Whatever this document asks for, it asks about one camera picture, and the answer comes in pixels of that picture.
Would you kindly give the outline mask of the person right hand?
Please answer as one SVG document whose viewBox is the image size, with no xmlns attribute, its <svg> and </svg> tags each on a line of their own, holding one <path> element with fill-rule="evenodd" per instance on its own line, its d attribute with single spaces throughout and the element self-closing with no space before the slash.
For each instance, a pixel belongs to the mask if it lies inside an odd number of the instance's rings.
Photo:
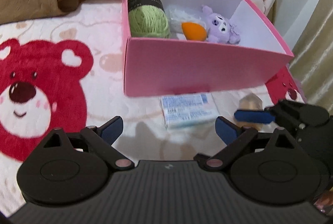
<svg viewBox="0 0 333 224">
<path fill-rule="evenodd" d="M 324 192 L 314 203 L 315 207 L 322 213 L 328 213 L 328 208 L 332 206 L 333 192 Z"/>
</svg>

